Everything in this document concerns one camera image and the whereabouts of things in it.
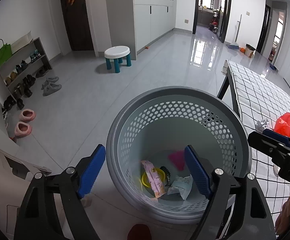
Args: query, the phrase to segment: trash bag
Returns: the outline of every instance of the trash bag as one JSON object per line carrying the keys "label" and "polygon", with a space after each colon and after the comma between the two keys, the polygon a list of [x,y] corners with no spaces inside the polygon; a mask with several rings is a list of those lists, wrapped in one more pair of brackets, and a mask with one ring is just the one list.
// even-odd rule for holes
{"label": "trash bag", "polygon": [[274,131],[290,137],[290,113],[285,113],[278,118]]}

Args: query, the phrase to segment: trash can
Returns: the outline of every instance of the trash can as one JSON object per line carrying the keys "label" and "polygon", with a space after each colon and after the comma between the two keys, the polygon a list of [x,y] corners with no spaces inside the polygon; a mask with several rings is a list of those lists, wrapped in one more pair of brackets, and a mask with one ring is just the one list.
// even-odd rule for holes
{"label": "trash can", "polygon": [[[110,176],[117,190],[135,208],[170,224],[200,221],[208,200],[195,183],[184,201],[178,194],[154,198],[142,185],[142,160],[155,167],[166,166],[175,176],[189,176],[185,166],[177,171],[170,153],[191,144],[214,168],[234,176],[250,172],[251,150],[246,130],[238,116],[221,100],[201,90],[163,87],[145,92],[130,101],[115,118],[106,144]],[[228,199],[228,206],[234,196]]]}
{"label": "trash can", "polygon": [[246,44],[246,51],[245,51],[245,55],[247,56],[247,57],[252,57],[252,55],[253,55],[253,52],[255,51],[256,49],[254,48],[254,47],[252,47],[252,46],[250,46],[249,44]]}

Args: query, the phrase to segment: crumpled wrapper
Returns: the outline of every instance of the crumpled wrapper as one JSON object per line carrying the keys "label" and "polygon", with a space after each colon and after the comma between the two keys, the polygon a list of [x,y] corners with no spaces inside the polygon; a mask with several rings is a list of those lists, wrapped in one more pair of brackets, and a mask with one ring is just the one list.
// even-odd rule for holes
{"label": "crumpled wrapper", "polygon": [[257,132],[261,132],[262,133],[265,129],[268,129],[268,127],[269,127],[268,119],[257,121],[257,123],[256,123],[256,131]]}

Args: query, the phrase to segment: green tote bag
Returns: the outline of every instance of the green tote bag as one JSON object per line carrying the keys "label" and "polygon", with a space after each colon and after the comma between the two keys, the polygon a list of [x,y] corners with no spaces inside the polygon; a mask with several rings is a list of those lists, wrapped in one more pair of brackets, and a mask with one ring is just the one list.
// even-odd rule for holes
{"label": "green tote bag", "polygon": [[4,44],[2,39],[0,41],[3,42],[3,46],[0,48],[0,66],[2,66],[12,56],[12,49],[11,44]]}

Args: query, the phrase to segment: shoe shelf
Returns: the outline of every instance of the shoe shelf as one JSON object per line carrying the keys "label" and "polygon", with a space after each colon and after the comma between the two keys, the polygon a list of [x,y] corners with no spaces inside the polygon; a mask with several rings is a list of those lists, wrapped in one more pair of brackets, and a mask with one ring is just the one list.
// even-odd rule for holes
{"label": "shoe shelf", "polygon": [[[30,54],[34,52],[36,49],[41,54],[41,57],[39,59],[36,59],[34,62],[28,62],[26,59],[29,58]],[[16,76],[16,78],[8,86],[6,86],[5,78],[10,76],[12,71],[16,72],[15,67],[16,65],[21,65],[22,60],[27,61],[28,63],[27,68],[21,73],[19,73]],[[48,69],[52,69],[52,66],[46,56],[40,38],[36,38],[26,46],[19,49],[17,52],[15,52],[6,62],[4,62],[2,66],[0,66],[0,78],[2,79],[2,82],[6,86],[11,96],[14,98],[12,94],[15,91],[17,85],[19,83],[23,83],[23,78],[25,78],[28,74],[35,76],[35,73],[43,65],[45,65]]]}

